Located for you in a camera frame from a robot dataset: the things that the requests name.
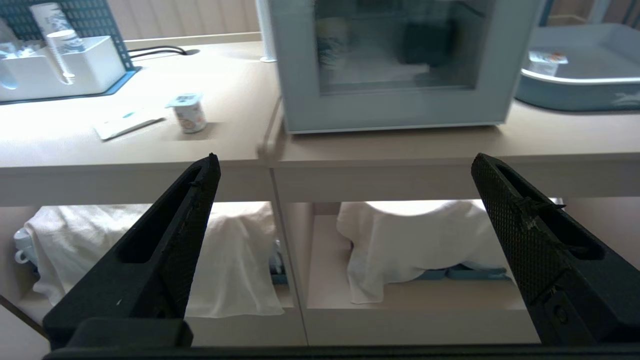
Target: black cable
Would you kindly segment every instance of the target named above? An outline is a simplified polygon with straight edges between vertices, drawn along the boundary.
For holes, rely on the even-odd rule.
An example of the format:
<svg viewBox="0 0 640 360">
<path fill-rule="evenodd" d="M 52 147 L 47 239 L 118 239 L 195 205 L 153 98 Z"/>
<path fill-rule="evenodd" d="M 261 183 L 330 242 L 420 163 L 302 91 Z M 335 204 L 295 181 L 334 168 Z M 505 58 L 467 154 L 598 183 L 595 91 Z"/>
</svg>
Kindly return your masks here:
<svg viewBox="0 0 640 360">
<path fill-rule="evenodd" d="M 149 52 L 130 55 L 130 57 L 133 59 L 133 58 L 139 58 L 141 56 L 163 54 L 163 53 L 175 53 L 180 55 L 188 55 L 187 51 L 185 51 L 183 48 L 177 47 L 177 46 L 170 46 L 170 45 L 142 47 L 140 49 L 129 50 L 130 53 L 137 53 L 138 51 L 149 51 Z"/>
<path fill-rule="evenodd" d="M 139 58 L 140 56 L 147 56 L 147 55 L 154 55 L 154 54 L 166 54 L 166 53 L 174 53 L 174 54 L 180 54 L 180 55 L 188 55 L 187 53 L 182 53 L 178 50 L 156 50 L 156 51 L 149 51 L 148 53 L 142 53 L 142 54 L 135 54 L 135 55 L 130 55 L 130 58 Z"/>
</svg>

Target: white cloth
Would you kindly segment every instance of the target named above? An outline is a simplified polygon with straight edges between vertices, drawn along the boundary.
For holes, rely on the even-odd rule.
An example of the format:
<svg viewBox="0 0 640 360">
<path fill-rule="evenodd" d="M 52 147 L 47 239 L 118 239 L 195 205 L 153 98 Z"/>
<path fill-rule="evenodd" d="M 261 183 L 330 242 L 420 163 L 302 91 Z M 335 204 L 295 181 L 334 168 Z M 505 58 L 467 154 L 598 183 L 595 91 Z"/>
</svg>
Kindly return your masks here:
<svg viewBox="0 0 640 360">
<path fill-rule="evenodd" d="M 38 257 L 34 291 L 51 304 L 124 235 L 149 205 L 44 206 L 26 222 Z M 268 202 L 214 203 L 187 315 L 221 318 L 284 311 L 269 275 L 276 240 Z"/>
<path fill-rule="evenodd" d="M 338 231 L 353 242 L 351 301 L 383 301 L 384 284 L 471 261 L 507 260 L 480 200 L 343 202 Z"/>
</svg>

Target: cup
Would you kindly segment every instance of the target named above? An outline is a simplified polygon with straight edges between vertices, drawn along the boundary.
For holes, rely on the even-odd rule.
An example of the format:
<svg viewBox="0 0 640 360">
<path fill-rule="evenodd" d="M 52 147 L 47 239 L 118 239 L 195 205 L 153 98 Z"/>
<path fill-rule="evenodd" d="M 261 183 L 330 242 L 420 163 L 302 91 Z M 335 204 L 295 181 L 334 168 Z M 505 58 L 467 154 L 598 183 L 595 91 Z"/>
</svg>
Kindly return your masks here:
<svg viewBox="0 0 640 360">
<path fill-rule="evenodd" d="M 75 35 L 75 31 L 73 30 L 63 30 L 55 33 L 48 34 L 46 36 L 47 45 L 49 46 L 49 51 L 53 58 L 56 60 L 58 64 L 58 68 L 60 70 L 61 75 L 65 78 L 64 82 L 68 85 L 71 85 L 76 80 L 76 75 L 69 71 L 69 67 L 65 62 L 65 59 L 62 57 L 62 54 L 65 54 L 65 49 L 67 48 L 67 44 L 64 42 L 65 38 L 69 38 Z"/>
<path fill-rule="evenodd" d="M 57 3 L 37 4 L 29 7 L 36 20 L 43 38 L 56 34 L 55 44 L 60 54 L 79 53 L 84 51 L 84 43 L 78 37 L 67 16 Z"/>
<path fill-rule="evenodd" d="M 200 104 L 202 96 L 203 94 L 198 92 L 180 94 L 166 106 L 173 108 L 182 132 L 185 134 L 197 133 L 207 127 L 204 111 L 202 111 Z"/>
</svg>

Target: glass door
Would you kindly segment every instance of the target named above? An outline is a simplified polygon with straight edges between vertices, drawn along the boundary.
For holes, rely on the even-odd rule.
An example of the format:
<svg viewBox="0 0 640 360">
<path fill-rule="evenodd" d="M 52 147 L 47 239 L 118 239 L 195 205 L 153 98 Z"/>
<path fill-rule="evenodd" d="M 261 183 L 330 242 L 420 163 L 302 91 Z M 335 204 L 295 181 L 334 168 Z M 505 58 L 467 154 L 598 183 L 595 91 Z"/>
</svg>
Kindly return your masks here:
<svg viewBox="0 0 640 360">
<path fill-rule="evenodd" d="M 322 95 L 473 88 L 487 21 L 463 1 L 317 0 Z"/>
</svg>

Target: blue pegboard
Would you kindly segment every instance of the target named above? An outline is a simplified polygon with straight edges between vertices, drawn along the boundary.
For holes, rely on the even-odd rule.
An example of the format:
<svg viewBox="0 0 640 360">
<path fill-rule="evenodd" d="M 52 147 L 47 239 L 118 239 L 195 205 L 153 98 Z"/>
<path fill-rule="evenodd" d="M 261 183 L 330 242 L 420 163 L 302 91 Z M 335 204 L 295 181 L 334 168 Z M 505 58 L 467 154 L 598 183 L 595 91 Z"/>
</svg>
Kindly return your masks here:
<svg viewBox="0 0 640 360">
<path fill-rule="evenodd" d="M 111 36 L 127 71 L 135 68 L 120 35 L 107 0 L 0 0 L 0 17 L 21 40 L 43 40 L 29 6 L 58 3 L 80 37 Z"/>
</svg>

